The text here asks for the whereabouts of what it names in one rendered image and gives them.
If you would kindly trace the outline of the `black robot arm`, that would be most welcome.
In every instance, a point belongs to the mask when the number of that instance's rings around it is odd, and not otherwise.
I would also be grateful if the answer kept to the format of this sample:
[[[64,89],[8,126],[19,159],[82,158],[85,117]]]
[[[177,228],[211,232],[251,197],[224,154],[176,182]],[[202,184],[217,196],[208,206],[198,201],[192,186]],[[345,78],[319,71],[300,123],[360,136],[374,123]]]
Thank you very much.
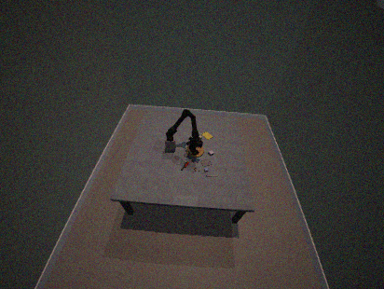
[[[192,123],[192,137],[189,137],[188,140],[190,140],[191,145],[196,145],[195,147],[202,147],[203,142],[199,140],[199,132],[197,130],[197,124],[196,124],[196,117],[190,113],[189,110],[185,109],[180,116],[180,118],[176,121],[176,123],[168,129],[166,132],[167,135],[167,141],[173,141],[173,135],[177,132],[178,126],[182,123],[182,121],[186,117],[191,117],[191,123]]]

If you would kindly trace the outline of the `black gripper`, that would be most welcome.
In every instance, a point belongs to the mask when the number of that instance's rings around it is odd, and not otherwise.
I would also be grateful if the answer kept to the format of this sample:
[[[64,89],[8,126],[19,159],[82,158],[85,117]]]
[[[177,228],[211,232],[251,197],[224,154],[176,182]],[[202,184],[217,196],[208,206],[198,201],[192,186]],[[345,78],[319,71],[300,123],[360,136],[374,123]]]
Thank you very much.
[[[189,149],[190,149],[190,151],[191,151],[191,153],[195,156],[195,155],[197,155],[198,153],[199,153],[199,151],[198,150],[196,150],[196,145],[194,144],[194,145],[192,145],[192,144],[190,144],[190,141],[189,142],[186,142],[186,144],[187,145],[190,145],[189,146]]]

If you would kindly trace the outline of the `round orange bead board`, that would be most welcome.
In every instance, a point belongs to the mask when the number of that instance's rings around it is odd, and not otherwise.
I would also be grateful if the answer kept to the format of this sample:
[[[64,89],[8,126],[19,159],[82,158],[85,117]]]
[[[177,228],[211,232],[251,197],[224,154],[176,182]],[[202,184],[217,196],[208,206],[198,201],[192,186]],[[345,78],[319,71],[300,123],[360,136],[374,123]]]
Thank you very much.
[[[196,148],[198,151],[199,151],[199,153],[197,154],[197,155],[193,155],[192,153],[190,153],[189,152],[189,145],[187,146],[187,148],[186,148],[186,153],[190,156],[190,157],[193,157],[193,158],[198,158],[198,157],[200,157],[200,156],[202,156],[203,155],[203,152],[204,152],[204,148],[203,147],[198,147],[198,148]]]

